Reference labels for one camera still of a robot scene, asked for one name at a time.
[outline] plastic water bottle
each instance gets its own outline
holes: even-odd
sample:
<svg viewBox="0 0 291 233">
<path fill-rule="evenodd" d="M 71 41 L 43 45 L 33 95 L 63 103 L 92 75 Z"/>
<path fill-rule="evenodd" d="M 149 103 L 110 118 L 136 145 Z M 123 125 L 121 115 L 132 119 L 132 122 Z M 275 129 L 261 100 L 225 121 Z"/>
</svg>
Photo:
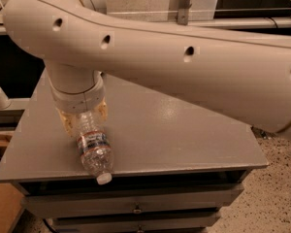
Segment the plastic water bottle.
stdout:
<svg viewBox="0 0 291 233">
<path fill-rule="evenodd" d="M 74 117 L 75 136 L 81 163 L 98 184 L 112 180 L 113 151 L 101 124 L 97 110 L 78 114 Z"/>
</svg>

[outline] cabinet drawer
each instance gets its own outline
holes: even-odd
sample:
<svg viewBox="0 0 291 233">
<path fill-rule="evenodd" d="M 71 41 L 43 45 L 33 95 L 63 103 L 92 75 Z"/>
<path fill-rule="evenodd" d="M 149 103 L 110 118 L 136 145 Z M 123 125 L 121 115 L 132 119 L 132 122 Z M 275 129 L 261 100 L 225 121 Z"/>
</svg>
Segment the cabinet drawer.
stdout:
<svg viewBox="0 0 291 233">
<path fill-rule="evenodd" d="M 138 232 L 132 231 L 121 233 L 138 233 Z M 163 230 L 149 230 L 145 233 L 208 233 L 208 230 L 207 228 L 163 229 Z"/>
<path fill-rule="evenodd" d="M 91 216 L 59 219 L 53 227 L 58 232 L 124 233 L 180 230 L 212 226 L 219 213 L 206 211 L 177 211 L 143 215 Z"/>
<path fill-rule="evenodd" d="M 146 190 L 143 190 L 126 195 L 89 193 L 26 197 L 22 205 L 35 216 L 42 218 L 140 214 L 220 208 L 230 205 L 242 191 L 241 184 L 208 185 L 186 189 L 170 188 L 159 190 L 156 194 L 153 191 L 146 194 Z"/>
</svg>

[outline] gray table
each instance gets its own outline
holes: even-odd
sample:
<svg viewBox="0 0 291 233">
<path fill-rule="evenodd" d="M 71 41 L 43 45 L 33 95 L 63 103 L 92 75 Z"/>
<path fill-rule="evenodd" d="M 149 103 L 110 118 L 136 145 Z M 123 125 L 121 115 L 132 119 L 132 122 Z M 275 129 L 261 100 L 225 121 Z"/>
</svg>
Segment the gray table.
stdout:
<svg viewBox="0 0 291 233">
<path fill-rule="evenodd" d="M 0 183 L 12 183 L 27 195 L 23 204 L 37 216 L 59 218 L 58 230 L 73 225 L 68 229 L 115 232 L 106 229 L 111 219 L 106 224 L 99 214 L 119 214 L 113 225 L 122 231 L 116 232 L 140 225 L 149 231 L 212 225 L 217 220 L 212 209 L 230 204 L 245 175 L 268 164 L 248 125 L 112 76 L 105 84 L 106 131 L 115 155 L 110 186 L 96 185 L 83 170 L 75 140 L 64 132 L 53 106 L 47 74 L 0 163 Z M 137 209 L 144 203 L 143 217 L 128 215 L 131 207 L 123 207 L 130 202 Z M 164 219 L 162 211 L 173 211 L 175 220 Z M 157 212 L 158 221 L 149 219 Z M 189 220 L 196 214 L 198 223 Z M 78 216 L 94 218 L 77 223 Z"/>
</svg>

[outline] table top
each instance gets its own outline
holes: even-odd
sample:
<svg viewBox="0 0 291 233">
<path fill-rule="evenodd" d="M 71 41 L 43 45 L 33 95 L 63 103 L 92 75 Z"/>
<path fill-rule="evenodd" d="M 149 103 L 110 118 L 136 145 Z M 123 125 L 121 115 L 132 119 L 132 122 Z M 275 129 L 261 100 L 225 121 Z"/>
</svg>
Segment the table top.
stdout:
<svg viewBox="0 0 291 233">
<path fill-rule="evenodd" d="M 266 167 L 250 127 L 129 83 L 105 77 L 114 176 L 184 174 Z M 66 135 L 45 72 L 0 163 L 0 182 L 88 178 Z"/>
</svg>

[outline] speckled floor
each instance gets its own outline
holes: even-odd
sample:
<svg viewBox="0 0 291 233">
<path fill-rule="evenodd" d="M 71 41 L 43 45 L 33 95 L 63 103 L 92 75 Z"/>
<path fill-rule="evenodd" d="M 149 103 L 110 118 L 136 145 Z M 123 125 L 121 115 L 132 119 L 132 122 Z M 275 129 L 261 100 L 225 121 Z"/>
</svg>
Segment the speckled floor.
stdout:
<svg viewBox="0 0 291 233">
<path fill-rule="evenodd" d="M 270 162 L 244 180 L 244 192 L 222 208 L 209 233 L 291 233 L 291 143 L 274 137 L 257 138 Z M 25 212 L 14 233 L 47 233 L 42 220 Z"/>
</svg>

